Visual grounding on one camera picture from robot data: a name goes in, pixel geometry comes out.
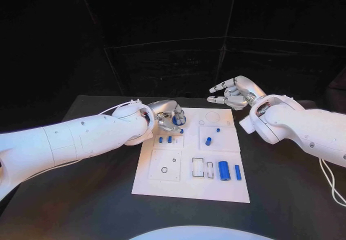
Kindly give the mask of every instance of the table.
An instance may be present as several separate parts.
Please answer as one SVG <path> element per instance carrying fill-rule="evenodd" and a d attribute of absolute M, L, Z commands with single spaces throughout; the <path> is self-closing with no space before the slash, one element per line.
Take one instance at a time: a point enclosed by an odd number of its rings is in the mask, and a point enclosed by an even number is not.
<path fill-rule="evenodd" d="M 98 114 L 134 97 L 77 96 L 63 120 Z M 144 104 L 164 98 L 139 98 Z M 204 99 L 181 107 L 226 108 Z M 160 228 L 201 225 L 272 239 L 341 239 L 346 208 L 331 198 L 318 159 L 289 140 L 268 144 L 246 134 L 233 111 L 250 203 L 132 195 L 141 144 L 57 168 L 21 183 L 0 217 L 0 239 L 128 239 Z M 346 169 L 330 164 L 346 195 Z"/>

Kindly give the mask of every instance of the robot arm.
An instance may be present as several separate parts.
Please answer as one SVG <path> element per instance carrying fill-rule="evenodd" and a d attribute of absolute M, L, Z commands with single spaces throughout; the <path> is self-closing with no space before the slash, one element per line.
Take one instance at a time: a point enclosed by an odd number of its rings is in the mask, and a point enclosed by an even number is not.
<path fill-rule="evenodd" d="M 177 102 L 148 105 L 132 101 L 111 115 L 98 114 L 34 129 L 0 134 L 0 200 L 37 174 L 152 137 L 154 121 L 165 131 L 181 131 L 170 115 L 184 119 Z"/>
<path fill-rule="evenodd" d="M 207 101 L 224 103 L 235 110 L 246 106 L 242 100 L 250 105 L 249 114 L 239 121 L 246 133 L 256 131 L 269 144 L 291 139 L 304 152 L 346 167 L 346 115 L 320 109 L 305 110 L 286 96 L 266 96 L 243 76 L 216 85 L 210 93 L 230 84 L 236 87 L 237 98 L 227 96 L 226 89 L 224 97 L 211 96 Z"/>

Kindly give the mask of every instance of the small blue cylinder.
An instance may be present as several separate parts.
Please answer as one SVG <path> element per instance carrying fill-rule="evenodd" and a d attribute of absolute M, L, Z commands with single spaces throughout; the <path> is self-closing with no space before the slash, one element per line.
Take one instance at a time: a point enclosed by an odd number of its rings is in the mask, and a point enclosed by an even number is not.
<path fill-rule="evenodd" d="M 240 181 L 242 180 L 242 175 L 240 175 L 239 165 L 235 165 L 235 175 L 236 175 L 236 180 Z"/>
<path fill-rule="evenodd" d="M 217 170 L 219 170 L 219 178 L 220 181 L 229 181 L 230 176 L 229 176 L 229 164 L 226 161 L 219 161 L 217 162 Z"/>
<path fill-rule="evenodd" d="M 206 139 L 206 141 L 204 141 L 204 145 L 209 146 L 210 143 L 211 143 L 211 138 L 209 137 L 209 138 Z"/>

